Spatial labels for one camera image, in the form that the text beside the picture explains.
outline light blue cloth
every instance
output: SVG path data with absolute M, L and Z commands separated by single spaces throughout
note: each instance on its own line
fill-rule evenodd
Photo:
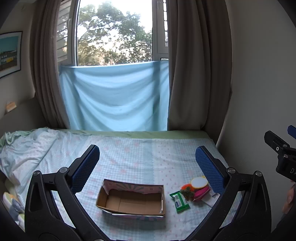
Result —
M 59 79 L 71 129 L 167 129 L 168 61 L 61 66 Z

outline bed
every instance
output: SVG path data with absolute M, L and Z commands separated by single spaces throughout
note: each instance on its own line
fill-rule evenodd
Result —
M 204 145 L 211 154 L 227 163 L 214 142 L 203 131 L 89 132 L 39 128 L 4 136 L 0 146 L 0 169 L 8 177 L 6 186 L 25 205 L 33 171 L 57 172 L 68 167 L 91 144 L 100 148 L 100 160 L 82 192 L 76 196 L 89 216 L 113 240 L 183 240 L 204 219 L 211 207 L 202 201 L 176 213 L 170 193 L 202 172 L 195 161 L 195 150 Z M 163 221 L 140 221 L 110 216 L 95 206 L 104 178 L 165 187 L 166 216 Z M 54 198 L 64 221 L 72 225 L 63 205 Z M 231 222 L 239 205 L 238 193 L 223 225 Z

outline metal bolt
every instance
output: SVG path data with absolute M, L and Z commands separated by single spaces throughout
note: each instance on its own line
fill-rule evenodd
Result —
M 262 176 L 262 172 L 260 172 L 260 171 L 256 171 L 256 175 L 257 175 L 258 177 L 261 177 L 261 176 Z
M 68 170 L 68 168 L 66 168 L 66 167 L 62 167 L 62 168 L 59 170 L 59 172 L 61 172 L 61 173 L 65 173 L 67 170 Z
M 235 173 L 235 169 L 232 168 L 232 167 L 228 168 L 227 171 L 228 171 L 229 173 L 231 173 L 231 174 L 234 174 L 234 173 Z
M 38 176 L 40 174 L 40 171 L 34 171 L 33 176 Z

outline window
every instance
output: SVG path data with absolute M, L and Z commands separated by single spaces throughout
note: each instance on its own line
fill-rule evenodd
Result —
M 167 31 L 166 0 L 63 0 L 57 61 L 96 66 L 164 60 Z

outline tissue box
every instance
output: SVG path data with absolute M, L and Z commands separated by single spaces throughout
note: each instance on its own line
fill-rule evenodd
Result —
M 164 186 L 104 179 L 96 206 L 113 216 L 159 220 L 165 215 Z

